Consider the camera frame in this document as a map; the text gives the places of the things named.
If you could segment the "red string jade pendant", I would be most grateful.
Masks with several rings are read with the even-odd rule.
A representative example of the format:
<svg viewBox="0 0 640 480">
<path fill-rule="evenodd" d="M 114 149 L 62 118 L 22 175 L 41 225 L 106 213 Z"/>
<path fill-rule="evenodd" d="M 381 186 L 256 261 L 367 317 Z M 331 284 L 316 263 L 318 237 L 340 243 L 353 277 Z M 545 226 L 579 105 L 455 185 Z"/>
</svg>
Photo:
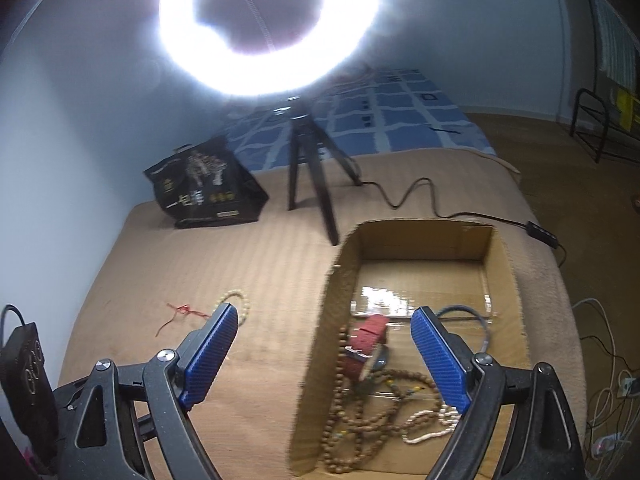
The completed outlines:
<svg viewBox="0 0 640 480">
<path fill-rule="evenodd" d="M 157 329 L 155 334 L 157 337 L 160 336 L 160 333 L 165 327 L 175 322 L 179 316 L 184 316 L 185 318 L 187 316 L 196 316 L 197 318 L 205 318 L 206 320 L 210 318 L 209 314 L 193 309 L 190 304 L 180 304 L 180 306 L 166 304 L 166 306 L 172 311 L 172 315 L 171 318 L 168 318 L 168 320 L 163 322 L 163 324 Z"/>
</svg>

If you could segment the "cardboard box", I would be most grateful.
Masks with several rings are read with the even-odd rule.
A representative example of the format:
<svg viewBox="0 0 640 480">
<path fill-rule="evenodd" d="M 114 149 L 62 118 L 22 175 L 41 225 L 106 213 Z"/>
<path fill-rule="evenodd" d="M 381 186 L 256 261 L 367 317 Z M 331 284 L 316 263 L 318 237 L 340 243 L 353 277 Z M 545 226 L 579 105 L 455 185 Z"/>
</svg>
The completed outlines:
<svg viewBox="0 0 640 480">
<path fill-rule="evenodd" d="M 321 438 L 333 396 L 338 333 L 357 313 L 390 319 L 391 368 L 423 373 L 409 320 L 416 308 L 464 304 L 490 317 L 488 351 L 505 366 L 530 365 L 522 304 L 511 255 L 497 229 L 448 220 L 361 223 L 329 268 L 314 343 L 300 393 L 288 469 L 301 479 L 326 479 Z"/>
</svg>

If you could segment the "white power strip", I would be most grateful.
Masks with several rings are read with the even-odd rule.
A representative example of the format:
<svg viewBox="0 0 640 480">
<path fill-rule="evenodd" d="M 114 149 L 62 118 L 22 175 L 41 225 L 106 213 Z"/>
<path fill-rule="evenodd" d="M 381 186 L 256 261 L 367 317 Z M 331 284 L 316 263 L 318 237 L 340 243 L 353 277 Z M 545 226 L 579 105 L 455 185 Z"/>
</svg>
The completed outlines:
<svg viewBox="0 0 640 480">
<path fill-rule="evenodd" d="M 616 434 L 608 434 L 607 436 L 598 437 L 591 445 L 591 456 L 595 460 L 600 460 L 601 457 L 608 453 L 613 452 L 620 442 L 623 442 L 624 438 L 619 432 Z"/>
</svg>

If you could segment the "black printed snack bag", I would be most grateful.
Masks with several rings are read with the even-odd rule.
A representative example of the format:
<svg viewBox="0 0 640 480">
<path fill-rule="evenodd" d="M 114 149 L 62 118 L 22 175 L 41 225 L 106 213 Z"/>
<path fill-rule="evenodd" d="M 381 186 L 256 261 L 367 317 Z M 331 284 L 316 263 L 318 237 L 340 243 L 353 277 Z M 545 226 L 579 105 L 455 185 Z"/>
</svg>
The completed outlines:
<svg viewBox="0 0 640 480">
<path fill-rule="evenodd" d="M 183 145 L 145 169 L 144 175 L 158 206 L 177 229 L 256 222 L 269 200 L 225 136 Z"/>
</svg>

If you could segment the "blue checked bedsheet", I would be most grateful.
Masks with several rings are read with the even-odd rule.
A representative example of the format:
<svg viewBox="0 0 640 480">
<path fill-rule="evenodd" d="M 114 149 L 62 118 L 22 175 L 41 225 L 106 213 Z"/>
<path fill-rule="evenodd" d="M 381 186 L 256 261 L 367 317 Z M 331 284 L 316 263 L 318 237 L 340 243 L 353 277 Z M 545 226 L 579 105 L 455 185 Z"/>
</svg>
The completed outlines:
<svg viewBox="0 0 640 480">
<path fill-rule="evenodd" d="M 420 70 L 376 70 L 326 90 L 310 109 L 348 156 L 420 148 L 496 154 L 482 129 Z M 229 148 L 250 171 L 286 166 L 290 132 L 284 110 L 260 110 L 224 130 Z"/>
</svg>

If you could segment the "yellow box on rack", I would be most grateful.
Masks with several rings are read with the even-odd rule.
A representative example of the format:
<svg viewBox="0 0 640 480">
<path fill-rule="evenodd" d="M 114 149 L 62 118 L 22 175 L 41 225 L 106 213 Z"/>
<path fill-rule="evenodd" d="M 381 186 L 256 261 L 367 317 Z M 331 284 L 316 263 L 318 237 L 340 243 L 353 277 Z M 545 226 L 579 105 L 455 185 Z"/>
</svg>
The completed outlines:
<svg viewBox="0 0 640 480">
<path fill-rule="evenodd" d="M 616 92 L 616 107 L 620 112 L 620 125 L 631 131 L 639 127 L 639 99 L 623 88 Z"/>
</svg>

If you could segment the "black clothes rack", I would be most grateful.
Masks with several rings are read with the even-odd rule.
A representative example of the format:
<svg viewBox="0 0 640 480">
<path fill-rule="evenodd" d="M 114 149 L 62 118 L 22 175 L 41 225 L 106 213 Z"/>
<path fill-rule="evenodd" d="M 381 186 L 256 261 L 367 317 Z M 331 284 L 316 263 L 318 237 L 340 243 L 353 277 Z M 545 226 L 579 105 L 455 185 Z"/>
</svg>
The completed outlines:
<svg viewBox="0 0 640 480">
<path fill-rule="evenodd" d="M 587 149 L 595 164 L 603 159 L 639 163 L 638 134 L 626 131 L 605 100 L 588 88 L 575 94 L 568 134 Z"/>
</svg>

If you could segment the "black mini tripod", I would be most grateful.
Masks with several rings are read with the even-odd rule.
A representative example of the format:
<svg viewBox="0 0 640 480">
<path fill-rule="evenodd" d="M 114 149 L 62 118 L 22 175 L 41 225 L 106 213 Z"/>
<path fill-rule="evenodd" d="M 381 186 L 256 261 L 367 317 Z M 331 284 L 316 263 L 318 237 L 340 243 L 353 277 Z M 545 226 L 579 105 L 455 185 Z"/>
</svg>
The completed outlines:
<svg viewBox="0 0 640 480">
<path fill-rule="evenodd" d="M 291 128 L 288 148 L 288 210 L 292 211 L 297 207 L 299 166 L 304 162 L 316 192 L 326 236 L 332 246 L 337 246 L 340 244 L 340 233 L 334 216 L 329 185 L 322 167 L 320 148 L 326 148 L 329 151 L 353 185 L 362 185 L 359 172 L 326 130 L 317 124 L 311 115 L 310 105 L 301 96 L 290 96 L 286 100 L 286 105 L 280 108 L 279 114 L 288 116 Z"/>
</svg>

